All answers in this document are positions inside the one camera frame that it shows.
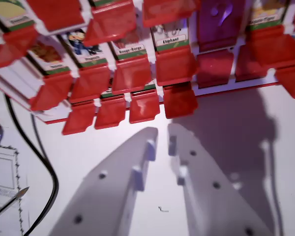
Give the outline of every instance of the white plastic support piece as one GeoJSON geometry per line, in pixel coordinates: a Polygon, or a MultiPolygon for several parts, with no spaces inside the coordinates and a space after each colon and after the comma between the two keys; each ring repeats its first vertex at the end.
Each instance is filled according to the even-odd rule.
{"type": "Polygon", "coordinates": [[[137,191],[144,189],[134,168],[155,160],[157,135],[156,128],[139,131],[88,173],[50,236],[127,236],[137,191]]]}
{"type": "Polygon", "coordinates": [[[95,105],[95,107],[101,107],[102,106],[102,104],[100,103],[100,98],[94,99],[94,105],[95,105]]]}
{"type": "Polygon", "coordinates": [[[116,67],[116,60],[114,58],[114,55],[112,53],[112,50],[110,49],[108,43],[100,43],[99,44],[100,49],[103,51],[105,58],[108,63],[108,68],[111,71],[115,71],[117,69],[116,67]]]}
{"type": "Polygon", "coordinates": [[[284,25],[284,34],[292,34],[295,29],[293,24],[295,17],[295,0],[290,0],[289,6],[286,10],[283,25],[284,25]]]}
{"type": "Polygon", "coordinates": [[[169,154],[180,160],[177,177],[192,221],[190,235],[273,235],[193,133],[179,124],[169,124],[168,132],[169,154]]]}

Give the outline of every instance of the round hole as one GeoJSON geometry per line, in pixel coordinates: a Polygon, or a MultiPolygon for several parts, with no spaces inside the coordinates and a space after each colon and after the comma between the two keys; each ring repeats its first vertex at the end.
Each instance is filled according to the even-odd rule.
{"type": "Polygon", "coordinates": [[[74,224],[80,224],[82,222],[83,218],[81,215],[76,215],[74,217],[74,224]]]}
{"type": "Polygon", "coordinates": [[[245,233],[248,236],[253,236],[254,235],[254,231],[251,228],[246,228],[245,233]]]}
{"type": "Polygon", "coordinates": [[[100,173],[100,174],[98,175],[98,178],[99,178],[99,179],[104,179],[104,178],[106,178],[106,174],[105,174],[105,173],[100,173]]]}
{"type": "Polygon", "coordinates": [[[221,185],[220,185],[219,182],[213,182],[213,187],[216,188],[216,189],[220,189],[221,185]]]}
{"type": "Polygon", "coordinates": [[[197,155],[197,152],[194,151],[194,150],[191,150],[191,151],[190,151],[190,155],[192,155],[192,156],[196,156],[196,155],[197,155]]]}

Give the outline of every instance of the printed name label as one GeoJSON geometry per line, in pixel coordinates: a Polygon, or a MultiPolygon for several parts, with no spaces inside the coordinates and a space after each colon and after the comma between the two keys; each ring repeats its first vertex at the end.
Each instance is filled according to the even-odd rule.
{"type": "Polygon", "coordinates": [[[118,49],[116,51],[117,55],[122,55],[122,54],[127,54],[127,53],[133,53],[133,52],[137,52],[137,51],[141,51],[144,49],[144,45],[137,45],[134,47],[130,47],[130,48],[123,48],[123,49],[118,49]]]}
{"type": "Polygon", "coordinates": [[[99,60],[99,59],[103,59],[103,58],[105,58],[104,55],[97,54],[97,55],[91,55],[91,56],[84,57],[84,58],[78,57],[78,61],[79,61],[79,63],[85,63],[88,61],[94,61],[94,60],[99,60]]]}
{"type": "Polygon", "coordinates": [[[256,25],[256,24],[266,23],[270,21],[276,21],[279,19],[280,19],[279,15],[265,16],[265,17],[260,17],[257,19],[252,19],[251,21],[249,21],[249,25],[256,25]]]}
{"type": "Polygon", "coordinates": [[[30,17],[28,17],[27,15],[23,15],[23,16],[18,16],[13,19],[10,19],[8,20],[8,22],[11,26],[14,26],[14,25],[19,25],[21,23],[24,23],[30,20],[31,20],[30,17]]]}
{"type": "Polygon", "coordinates": [[[186,35],[179,35],[179,36],[172,37],[172,38],[164,38],[162,40],[158,40],[156,42],[156,45],[162,46],[162,45],[176,43],[176,42],[180,42],[180,41],[184,41],[184,40],[186,40],[186,35]]]}
{"type": "Polygon", "coordinates": [[[63,64],[48,65],[45,67],[45,70],[55,70],[55,69],[59,69],[63,67],[66,67],[66,66],[63,64]]]}

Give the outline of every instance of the plastic tab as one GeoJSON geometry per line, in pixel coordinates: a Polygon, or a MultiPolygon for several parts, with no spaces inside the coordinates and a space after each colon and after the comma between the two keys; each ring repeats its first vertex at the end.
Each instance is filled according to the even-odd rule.
{"type": "Polygon", "coordinates": [[[275,76],[287,92],[295,98],[295,66],[279,69],[275,76]]]}
{"type": "Polygon", "coordinates": [[[130,124],[154,120],[160,113],[159,100],[155,89],[131,94],[130,124]]]}
{"type": "Polygon", "coordinates": [[[93,102],[72,106],[67,121],[62,130],[63,135],[84,132],[92,125],[95,116],[95,106],[93,102]]]}
{"type": "Polygon", "coordinates": [[[199,88],[228,83],[234,61],[234,54],[228,50],[198,55],[200,72],[197,75],[199,88]]]}
{"type": "Polygon", "coordinates": [[[167,119],[191,115],[198,107],[197,98],[190,82],[163,87],[163,90],[167,119]]]}
{"type": "Polygon", "coordinates": [[[3,35],[5,44],[0,45],[0,68],[9,66],[24,57],[38,36],[33,26],[28,26],[3,35]]]}
{"type": "Polygon", "coordinates": [[[279,30],[279,27],[255,30],[246,43],[261,66],[277,69],[295,65],[295,40],[279,30]]]}
{"type": "Polygon", "coordinates": [[[124,120],[126,113],[126,100],[123,95],[104,98],[101,100],[95,121],[95,129],[104,129],[118,126],[124,120]]]}
{"type": "Polygon", "coordinates": [[[189,18],[200,9],[200,0],[144,0],[143,25],[152,27],[189,18]]]}
{"type": "Polygon", "coordinates": [[[236,82],[265,77],[268,68],[261,66],[247,45],[240,47],[236,64],[236,82]]]}
{"type": "Polygon", "coordinates": [[[80,68],[80,78],[74,84],[71,103],[99,98],[109,87],[110,70],[107,65],[80,68]]]}
{"type": "Polygon", "coordinates": [[[132,0],[120,0],[92,8],[93,19],[83,40],[87,47],[123,38],[136,27],[136,13],[132,0]]]}
{"type": "Polygon", "coordinates": [[[199,70],[190,46],[164,50],[156,54],[156,80],[159,86],[191,81],[192,76],[199,70]]]}
{"type": "Polygon", "coordinates": [[[152,80],[147,56],[116,62],[117,70],[113,80],[113,94],[140,91],[152,80]]]}
{"type": "Polygon", "coordinates": [[[56,107],[65,100],[73,83],[70,72],[62,72],[44,77],[45,85],[42,85],[36,97],[30,100],[32,111],[45,111],[56,107]]]}
{"type": "Polygon", "coordinates": [[[27,0],[49,31],[84,23],[79,0],[27,0]]]}

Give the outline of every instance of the green label stripe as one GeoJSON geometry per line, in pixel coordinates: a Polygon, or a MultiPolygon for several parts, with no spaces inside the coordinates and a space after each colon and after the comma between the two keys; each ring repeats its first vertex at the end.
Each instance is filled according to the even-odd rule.
{"type": "Polygon", "coordinates": [[[261,23],[257,25],[247,26],[247,30],[260,30],[266,27],[277,26],[281,24],[281,22],[282,22],[281,20],[277,20],[277,21],[271,21],[271,22],[261,23]]]}
{"type": "Polygon", "coordinates": [[[25,27],[27,27],[27,26],[34,25],[34,24],[35,24],[34,21],[27,21],[27,22],[21,23],[21,24],[19,24],[19,25],[9,27],[9,30],[10,30],[10,31],[15,31],[15,30],[19,30],[19,29],[21,29],[21,28],[25,28],[25,27]]]}
{"type": "Polygon", "coordinates": [[[158,51],[189,45],[189,39],[156,47],[158,51]]]}
{"type": "Polygon", "coordinates": [[[94,1],[95,6],[101,6],[107,3],[114,2],[115,0],[101,0],[101,1],[94,1]]]}
{"type": "Polygon", "coordinates": [[[98,59],[98,60],[93,60],[93,61],[88,61],[88,62],[84,62],[84,63],[81,63],[81,66],[82,67],[88,67],[88,66],[92,66],[92,65],[98,65],[98,64],[101,64],[101,63],[106,63],[107,60],[105,58],[102,58],[102,59],[98,59]]]}
{"type": "Polygon", "coordinates": [[[140,51],[137,51],[137,52],[132,52],[132,53],[126,53],[126,54],[122,54],[122,55],[118,55],[118,59],[121,60],[121,59],[126,59],[126,58],[132,58],[132,57],[137,57],[137,56],[142,56],[142,55],[145,55],[147,54],[146,50],[143,49],[143,50],[140,50],[140,51]]]}
{"type": "Polygon", "coordinates": [[[55,70],[47,70],[46,73],[48,75],[54,75],[54,74],[65,72],[65,71],[70,71],[69,67],[63,67],[63,68],[59,68],[55,70]]]}

